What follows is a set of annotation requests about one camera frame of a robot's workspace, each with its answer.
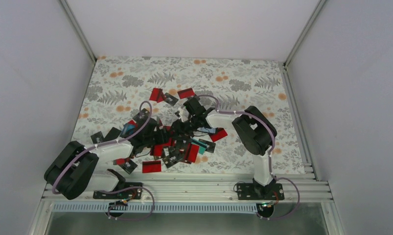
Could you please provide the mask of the red striped card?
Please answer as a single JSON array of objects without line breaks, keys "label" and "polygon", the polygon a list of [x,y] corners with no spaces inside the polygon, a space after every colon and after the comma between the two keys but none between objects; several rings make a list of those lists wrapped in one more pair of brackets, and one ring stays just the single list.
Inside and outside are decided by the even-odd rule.
[{"label": "red striped card", "polygon": [[209,134],[210,139],[212,142],[216,142],[224,137],[226,137],[228,134],[224,128],[217,128],[216,132],[213,134]]}]

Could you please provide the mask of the black card holder wallet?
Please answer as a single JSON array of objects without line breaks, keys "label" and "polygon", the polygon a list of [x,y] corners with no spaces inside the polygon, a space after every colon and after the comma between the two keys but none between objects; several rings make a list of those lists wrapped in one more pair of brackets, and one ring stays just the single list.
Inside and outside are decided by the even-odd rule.
[{"label": "black card holder wallet", "polygon": [[190,139],[194,136],[191,130],[183,130],[180,127],[163,126],[156,130],[155,145],[152,147],[151,155],[156,159],[166,156],[164,147],[172,147],[173,150],[185,150]]}]

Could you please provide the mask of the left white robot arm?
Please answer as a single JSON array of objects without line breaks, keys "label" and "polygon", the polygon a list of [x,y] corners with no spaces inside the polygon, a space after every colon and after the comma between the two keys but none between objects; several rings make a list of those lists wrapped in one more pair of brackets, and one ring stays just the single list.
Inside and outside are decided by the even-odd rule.
[{"label": "left white robot arm", "polygon": [[72,200],[85,191],[108,193],[119,198],[125,192],[121,178],[114,173],[117,160],[126,163],[154,144],[158,122],[148,117],[137,122],[133,130],[112,140],[83,145],[68,143],[44,174],[53,194]]}]

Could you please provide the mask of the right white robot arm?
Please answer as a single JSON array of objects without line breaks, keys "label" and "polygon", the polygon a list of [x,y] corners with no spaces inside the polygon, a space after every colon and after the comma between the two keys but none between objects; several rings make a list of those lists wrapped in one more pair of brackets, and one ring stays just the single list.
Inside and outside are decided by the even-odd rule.
[{"label": "right white robot arm", "polygon": [[206,109],[194,96],[184,103],[187,118],[183,114],[172,123],[170,132],[192,135],[199,128],[234,129],[243,146],[253,156],[253,192],[259,199],[266,199],[273,192],[277,178],[272,170],[272,151],[276,144],[277,131],[255,106],[243,111],[219,109],[219,102]]}]

